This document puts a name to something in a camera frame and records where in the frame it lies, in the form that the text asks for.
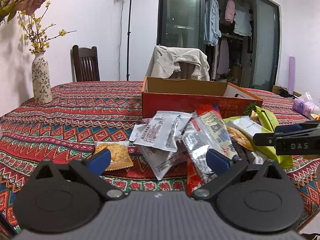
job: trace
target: cable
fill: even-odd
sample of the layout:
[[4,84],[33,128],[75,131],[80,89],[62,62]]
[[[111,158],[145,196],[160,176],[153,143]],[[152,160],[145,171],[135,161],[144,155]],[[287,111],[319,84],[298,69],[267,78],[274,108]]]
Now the cable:
[[122,12],[123,12],[123,4],[124,0],[122,0],[122,8],[121,8],[121,18],[120,18],[120,44],[119,44],[119,81],[120,81],[120,49],[121,49],[121,41],[122,41]]

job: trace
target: red tablecloth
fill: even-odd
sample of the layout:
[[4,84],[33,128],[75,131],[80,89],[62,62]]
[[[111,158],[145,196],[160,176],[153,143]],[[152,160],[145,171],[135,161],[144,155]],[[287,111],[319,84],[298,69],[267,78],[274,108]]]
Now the red tablecloth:
[[[15,194],[25,183],[37,163],[51,158],[66,163],[77,157],[87,158],[93,142],[129,138],[132,128],[141,120],[142,82],[78,82],[52,89],[53,101],[36,106],[30,99],[3,116],[0,124],[0,211],[19,231],[12,213]],[[264,100],[281,124],[305,120],[292,110],[292,103],[273,93],[250,90]],[[104,179],[121,190],[185,190],[186,164],[172,168],[157,181],[145,158],[130,146],[134,166],[110,171]],[[294,159],[287,170],[305,202],[299,229],[319,211],[319,186],[316,168],[319,160]]]

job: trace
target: red box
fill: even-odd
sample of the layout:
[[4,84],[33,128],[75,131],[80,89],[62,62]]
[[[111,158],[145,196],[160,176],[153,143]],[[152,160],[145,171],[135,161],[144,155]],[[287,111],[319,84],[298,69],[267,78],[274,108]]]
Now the red box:
[[231,83],[146,77],[142,86],[143,118],[152,118],[159,110],[191,113],[211,103],[219,107],[223,118],[228,118],[248,115],[254,102],[262,106],[263,101]]

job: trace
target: floral ceramic vase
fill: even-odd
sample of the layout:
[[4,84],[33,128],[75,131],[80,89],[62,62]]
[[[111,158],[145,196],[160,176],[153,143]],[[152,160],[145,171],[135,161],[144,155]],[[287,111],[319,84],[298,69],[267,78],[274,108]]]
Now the floral ceramic vase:
[[49,78],[48,62],[44,58],[44,51],[36,52],[32,62],[32,86],[35,102],[38,105],[52,101],[51,86]]

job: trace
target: gray ribbed surface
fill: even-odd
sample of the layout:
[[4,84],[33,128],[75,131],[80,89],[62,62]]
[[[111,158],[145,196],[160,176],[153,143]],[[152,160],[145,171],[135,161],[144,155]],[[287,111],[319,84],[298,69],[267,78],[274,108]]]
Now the gray ribbed surface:
[[107,202],[91,223],[73,232],[40,235],[23,230],[15,240],[235,240],[304,238],[295,232],[260,236],[241,232],[223,222],[207,202],[185,192],[131,192]]

